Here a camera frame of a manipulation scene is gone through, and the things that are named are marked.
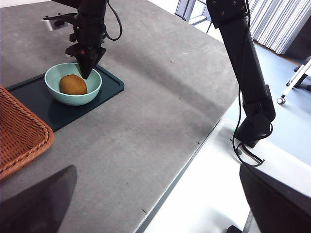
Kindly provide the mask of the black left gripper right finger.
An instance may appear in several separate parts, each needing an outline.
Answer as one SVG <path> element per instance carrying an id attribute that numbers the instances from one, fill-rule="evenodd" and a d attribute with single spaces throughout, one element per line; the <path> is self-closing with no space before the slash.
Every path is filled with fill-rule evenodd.
<path id="1" fill-rule="evenodd" d="M 246 200 L 262 233 L 309 233 L 311 199 L 254 166 L 240 166 Z"/>

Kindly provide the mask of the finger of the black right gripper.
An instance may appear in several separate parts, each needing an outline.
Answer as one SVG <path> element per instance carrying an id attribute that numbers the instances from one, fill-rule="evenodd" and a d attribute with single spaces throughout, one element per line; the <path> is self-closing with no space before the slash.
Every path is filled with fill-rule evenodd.
<path id="1" fill-rule="evenodd" d="M 100 56 L 98 54 L 95 55 L 86 55 L 79 54 L 76 56 L 76 60 L 78 62 L 82 78 L 87 80 L 92 69 L 97 65 L 100 60 Z"/>

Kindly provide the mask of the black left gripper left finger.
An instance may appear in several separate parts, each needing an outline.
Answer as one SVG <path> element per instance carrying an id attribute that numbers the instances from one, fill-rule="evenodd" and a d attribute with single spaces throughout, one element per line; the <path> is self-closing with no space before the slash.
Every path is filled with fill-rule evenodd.
<path id="1" fill-rule="evenodd" d="M 58 232 L 77 183 L 70 165 L 0 203 L 2 233 Z"/>

